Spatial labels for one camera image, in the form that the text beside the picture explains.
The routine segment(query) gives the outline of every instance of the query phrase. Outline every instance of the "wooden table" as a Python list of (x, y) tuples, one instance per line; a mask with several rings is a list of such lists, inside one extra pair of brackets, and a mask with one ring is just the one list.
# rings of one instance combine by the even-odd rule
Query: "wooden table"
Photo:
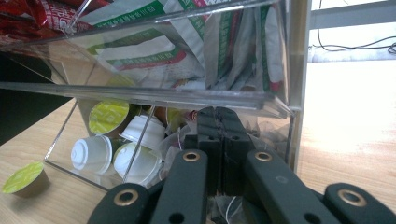
[[(380, 65), (396, 70), (391, 63)], [(346, 72), (351, 77), (343, 77), (343, 70), (330, 63), (322, 69), (318, 64), (308, 66), (297, 174), (319, 192), (335, 182), (355, 184), (396, 212), (396, 76), (372, 78), (362, 72), (370, 70), (370, 63), (344, 66), (350, 68)], [(361, 87), (351, 91), (357, 80)], [(375, 86), (380, 88), (367, 91)], [(73, 102), (67, 103), (0, 146), (2, 185), (22, 166), (43, 160), (72, 106)], [(50, 186), (39, 196), (21, 199), (0, 194), (0, 222), (86, 223), (105, 192), (48, 165), (45, 171)]]

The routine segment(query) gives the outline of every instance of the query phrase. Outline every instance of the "table surface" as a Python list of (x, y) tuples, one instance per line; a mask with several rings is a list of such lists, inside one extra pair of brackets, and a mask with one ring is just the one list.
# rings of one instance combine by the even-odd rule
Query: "table surface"
[[(319, 192), (336, 182), (360, 186), (396, 212), (396, 76), (356, 73), (356, 66), (370, 70), (369, 63), (344, 64), (354, 69), (346, 70), (349, 78), (334, 71), (339, 66), (324, 66), (308, 65), (297, 175)], [(356, 78), (361, 90), (351, 91), (348, 82)], [(367, 91), (376, 85), (381, 89)], [(330, 95), (334, 86), (339, 91)], [(0, 146), (0, 183), (27, 163), (43, 160), (72, 106), (73, 101), (63, 105)], [(45, 171), (50, 186), (42, 194), (30, 199), (0, 194), (2, 223), (87, 222), (105, 192), (48, 165)]]

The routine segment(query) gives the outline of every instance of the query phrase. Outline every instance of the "black cable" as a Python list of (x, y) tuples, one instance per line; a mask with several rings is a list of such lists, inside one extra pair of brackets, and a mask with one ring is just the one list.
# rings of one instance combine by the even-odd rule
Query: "black cable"
[[(320, 0), (320, 2), (319, 2), (319, 9), (321, 9), (321, 4), (322, 4), (322, 0)], [(388, 53), (389, 54), (396, 55), (396, 42), (391, 44), (391, 45), (387, 45), (387, 46), (369, 47), (369, 46), (372, 46), (373, 44), (382, 42), (382, 41), (387, 40), (387, 39), (392, 39), (392, 38), (396, 38), (396, 35), (388, 36), (388, 37), (382, 38), (380, 40), (377, 40), (377, 41), (375, 41), (373, 43), (369, 43), (369, 44), (365, 44), (365, 45), (361, 45), (361, 46), (356, 46), (356, 47), (347, 47), (347, 46), (340, 46), (340, 45), (323, 45), (321, 43), (321, 39), (320, 39), (320, 30), (318, 29), (318, 42), (319, 42), (320, 46), (316, 46), (316, 45), (312, 45), (312, 46), (315, 47), (315, 48), (323, 48), (323, 49), (325, 49), (327, 51), (342, 51), (342, 50), (347, 50), (347, 49), (388, 49)]]

